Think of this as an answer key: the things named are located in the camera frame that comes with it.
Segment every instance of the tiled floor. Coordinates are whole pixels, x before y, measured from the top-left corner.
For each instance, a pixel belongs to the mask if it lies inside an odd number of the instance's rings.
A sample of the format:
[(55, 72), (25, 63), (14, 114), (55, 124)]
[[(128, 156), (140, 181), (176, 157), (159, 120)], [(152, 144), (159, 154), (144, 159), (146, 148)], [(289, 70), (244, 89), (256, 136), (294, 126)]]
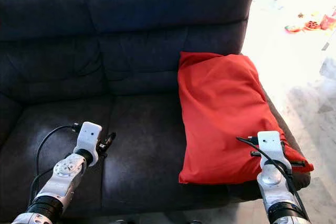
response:
[[(286, 34), (283, 28), (289, 20), (287, 11), (274, 0), (255, 0), (243, 53), (255, 63), (265, 90), (303, 153), (315, 166), (311, 185), (299, 193), (311, 222), (333, 224), (336, 223), (336, 80), (319, 72), (326, 57), (336, 56), (336, 45), (321, 51), (328, 38), (323, 32)], [(268, 223), (261, 200), (175, 212), (170, 217), (198, 219), (204, 224)], [(172, 222), (163, 213), (100, 217), (71, 223), (105, 224), (118, 219), (134, 220), (137, 224), (183, 224)]]

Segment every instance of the couch armrest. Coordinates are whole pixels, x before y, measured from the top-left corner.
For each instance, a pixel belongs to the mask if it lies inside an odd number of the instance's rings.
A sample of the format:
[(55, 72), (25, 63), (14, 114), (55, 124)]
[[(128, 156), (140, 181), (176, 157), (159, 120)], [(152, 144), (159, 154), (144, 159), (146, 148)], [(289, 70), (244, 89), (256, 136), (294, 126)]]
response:
[(21, 115), (22, 108), (21, 104), (0, 93), (0, 147)]
[[(297, 150), (302, 156), (304, 156), (293, 134), (290, 132), (288, 125), (286, 124), (286, 122), (284, 121), (280, 113), (277, 111), (277, 109), (275, 108), (274, 104), (272, 103), (271, 99), (269, 98), (265, 90), (264, 90), (264, 93), (265, 93), (269, 108), (272, 114), (274, 115), (274, 117), (276, 118), (276, 120), (278, 121), (280, 128), (282, 128), (289, 145), (293, 147), (295, 150)], [(294, 182), (295, 187), (298, 190), (301, 188), (307, 187), (310, 184), (310, 173), (293, 173), (293, 182)]]

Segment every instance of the seat cushion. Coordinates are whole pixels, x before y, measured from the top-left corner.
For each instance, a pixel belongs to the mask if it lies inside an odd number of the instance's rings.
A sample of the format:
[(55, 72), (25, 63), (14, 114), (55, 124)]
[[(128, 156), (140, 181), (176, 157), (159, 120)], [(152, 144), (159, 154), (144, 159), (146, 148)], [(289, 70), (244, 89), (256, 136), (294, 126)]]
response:
[(103, 170), (109, 215), (223, 206), (227, 187), (181, 185), (186, 140), (177, 93), (117, 97), (110, 131), (117, 139)]
[(109, 90), (116, 95), (178, 89), (181, 51), (238, 54), (247, 21), (102, 35), (99, 45)]
[[(29, 186), (34, 178), (34, 158), (43, 137), (52, 129), (73, 122), (90, 121), (103, 127), (106, 136), (110, 97), (44, 103), (27, 107), (0, 150), (0, 221), (11, 221), (27, 207)], [(50, 137), (40, 154), (40, 171), (53, 167), (76, 146), (77, 134), (70, 129)], [(66, 216), (88, 216), (100, 210), (102, 160), (87, 169)], [(40, 181), (43, 185), (51, 174)]]
[(0, 42), (0, 92), (22, 103), (106, 93), (98, 41), (89, 36)]

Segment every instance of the black cable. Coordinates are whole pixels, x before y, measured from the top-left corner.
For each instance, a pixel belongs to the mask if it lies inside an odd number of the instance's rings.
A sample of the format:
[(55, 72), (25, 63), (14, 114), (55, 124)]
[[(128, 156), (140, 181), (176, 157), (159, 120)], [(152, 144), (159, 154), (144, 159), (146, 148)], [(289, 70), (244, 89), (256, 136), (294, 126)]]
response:
[(39, 157), (40, 157), (40, 152), (41, 152), (41, 149), (44, 145), (44, 143), (48, 140), (48, 138), (53, 135), (56, 131), (59, 131), (61, 129), (64, 129), (64, 128), (72, 128), (71, 125), (63, 125), (63, 126), (60, 126), (60, 127), (57, 127), (55, 129), (53, 129), (52, 131), (50, 131), (45, 137), (44, 139), (42, 140), (42, 142), (40, 143), (40, 145), (38, 146), (38, 149), (37, 149), (37, 152), (36, 152), (36, 155), (35, 155), (35, 177), (38, 177), (39, 175)]
[(36, 185), (38, 179), (41, 178), (43, 175), (47, 174), (48, 172), (52, 171), (53, 169), (54, 169), (54, 168), (52, 167), (52, 168), (46, 170), (45, 172), (43, 172), (43, 173), (37, 175), (37, 176), (34, 178), (33, 182), (32, 182), (31, 185), (30, 185), (30, 189), (29, 189), (29, 201), (28, 201), (28, 207), (30, 206), (30, 204), (32, 204), (33, 199), (34, 199), (34, 197), (35, 197), (35, 195), (34, 195), (34, 193), (35, 193), (35, 192), (34, 192), (34, 188), (35, 188), (35, 185)]
[(287, 176), (287, 174), (281, 169), (281, 167), (272, 159), (270, 158), (265, 152), (263, 152), (261, 149), (259, 149), (256, 145), (254, 145), (253, 143), (251, 143), (248, 139), (242, 138), (242, 137), (236, 137), (239, 141), (248, 144), (249, 146), (253, 147), (254, 149), (256, 149), (258, 152), (260, 152), (261, 154), (263, 154), (263, 156), (265, 156), (265, 158), (267, 158), (278, 170), (279, 172), (285, 177), (288, 187), (289, 189), (293, 192), (294, 196), (296, 197), (296, 199), (298, 200), (298, 203), (300, 205), (300, 208), (305, 216), (305, 218), (309, 220), (308, 214), (306, 212), (306, 209), (304, 208), (303, 202), (298, 194), (298, 192), (295, 189), (295, 186), (293, 184), (293, 181)]

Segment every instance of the red object on floor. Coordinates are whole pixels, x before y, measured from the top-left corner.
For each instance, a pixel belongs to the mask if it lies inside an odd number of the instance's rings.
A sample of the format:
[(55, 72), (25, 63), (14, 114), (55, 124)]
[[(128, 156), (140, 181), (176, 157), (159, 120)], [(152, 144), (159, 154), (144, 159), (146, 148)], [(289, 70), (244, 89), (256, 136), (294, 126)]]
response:
[(259, 131), (280, 132), (287, 158), (305, 162), (305, 167), (293, 170), (313, 170), (286, 142), (248, 57), (181, 52), (178, 81), (187, 138), (180, 183), (255, 180), (261, 171), (260, 157), (251, 157), (254, 149), (236, 137), (257, 136)]
[(325, 14), (320, 25), (321, 29), (323, 30), (332, 30), (334, 27), (336, 27), (336, 10), (334, 11), (334, 14), (332, 16), (328, 16)]
[(310, 31), (318, 30), (321, 28), (321, 26), (315, 21), (306, 22), (304, 26), (305, 26), (305, 29), (310, 30)]

